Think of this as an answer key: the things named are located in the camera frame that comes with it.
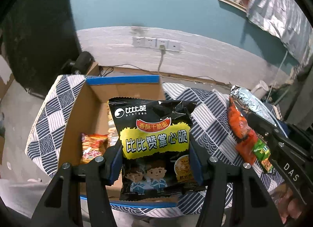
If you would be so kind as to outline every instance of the blue and white patterned fabric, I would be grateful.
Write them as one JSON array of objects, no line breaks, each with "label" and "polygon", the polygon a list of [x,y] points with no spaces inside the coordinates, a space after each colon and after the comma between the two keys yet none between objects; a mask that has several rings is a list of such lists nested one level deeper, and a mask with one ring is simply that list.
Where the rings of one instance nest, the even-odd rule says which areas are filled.
[{"label": "blue and white patterned fabric", "polygon": [[[76,97],[85,81],[83,75],[59,76],[48,93],[29,134],[25,153],[45,173],[53,177],[57,171],[58,158],[66,123]],[[218,91],[206,91],[188,88],[182,84],[163,83],[167,100],[191,100],[198,104],[192,113],[191,133],[210,156],[216,156],[227,164],[241,165],[242,158],[235,150],[236,137],[227,120],[229,95]],[[266,174],[258,161],[253,169],[268,191],[283,182],[278,172]],[[232,184],[227,184],[225,207],[232,205]],[[122,212],[150,217],[176,217],[186,214],[199,214],[205,197],[205,191],[190,193],[179,197],[175,207],[151,208],[112,203],[111,208]]]}]

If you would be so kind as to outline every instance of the yellow label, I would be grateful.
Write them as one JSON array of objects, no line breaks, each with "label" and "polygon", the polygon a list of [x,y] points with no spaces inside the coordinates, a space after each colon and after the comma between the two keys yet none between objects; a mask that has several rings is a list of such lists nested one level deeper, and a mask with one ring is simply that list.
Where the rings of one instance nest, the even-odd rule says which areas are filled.
[{"label": "yellow label", "polygon": [[170,125],[159,132],[125,128],[120,134],[123,156],[127,159],[134,159],[150,156],[157,152],[183,152],[189,149],[189,130],[190,127],[183,122]]}]

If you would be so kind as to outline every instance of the white cable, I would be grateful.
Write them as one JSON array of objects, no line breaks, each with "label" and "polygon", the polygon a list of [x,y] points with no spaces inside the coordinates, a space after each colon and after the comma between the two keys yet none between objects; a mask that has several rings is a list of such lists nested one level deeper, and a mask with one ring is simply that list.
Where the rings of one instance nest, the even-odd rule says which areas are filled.
[{"label": "white cable", "polygon": [[271,85],[269,94],[268,94],[267,99],[266,99],[266,101],[265,101],[266,103],[268,102],[268,100],[269,100],[269,98],[270,98],[270,94],[271,94],[271,92],[272,92],[273,87],[276,86],[276,80],[277,80],[277,76],[278,76],[279,70],[281,69],[281,67],[282,67],[282,65],[283,65],[283,63],[284,63],[284,61],[285,61],[285,59],[286,59],[286,57],[287,57],[287,54],[288,54],[288,50],[286,50],[286,54],[285,54],[285,56],[284,56],[284,58],[283,58],[283,61],[281,61],[281,64],[280,64],[280,66],[279,66],[279,68],[278,68],[278,70],[277,70],[277,73],[276,73],[274,82],[273,82],[272,85]]}]

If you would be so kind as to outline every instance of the power outlet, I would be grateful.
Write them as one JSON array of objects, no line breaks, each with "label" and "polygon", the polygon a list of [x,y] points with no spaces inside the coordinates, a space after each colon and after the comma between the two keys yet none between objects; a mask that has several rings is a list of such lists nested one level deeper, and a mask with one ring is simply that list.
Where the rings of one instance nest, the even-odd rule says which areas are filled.
[{"label": "power outlet", "polygon": [[169,40],[168,41],[168,50],[180,51],[180,42]]},{"label": "power outlet", "polygon": [[134,47],[145,47],[145,38],[142,36],[133,36]]},{"label": "power outlet", "polygon": [[146,41],[145,41],[145,47],[146,48],[155,48],[156,45],[157,45],[157,39],[156,38],[146,37]]},{"label": "power outlet", "polygon": [[167,47],[168,47],[168,40],[157,38],[157,40],[156,40],[156,48],[160,49],[161,45],[164,45],[165,49],[167,49]]}]

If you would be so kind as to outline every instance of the cartoon character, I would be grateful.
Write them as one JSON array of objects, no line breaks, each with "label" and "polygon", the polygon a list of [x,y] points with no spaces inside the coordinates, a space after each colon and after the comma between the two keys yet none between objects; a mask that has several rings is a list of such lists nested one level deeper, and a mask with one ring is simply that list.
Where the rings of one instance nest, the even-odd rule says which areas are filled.
[{"label": "cartoon character", "polygon": [[150,185],[158,192],[167,187],[166,181],[163,179],[165,173],[165,163],[162,160],[153,161],[147,169],[147,176],[151,179]]},{"label": "cartoon character", "polygon": [[131,192],[137,192],[139,195],[144,194],[145,183],[142,182],[144,172],[140,168],[131,168],[126,171],[125,177],[132,181],[130,185]]}]

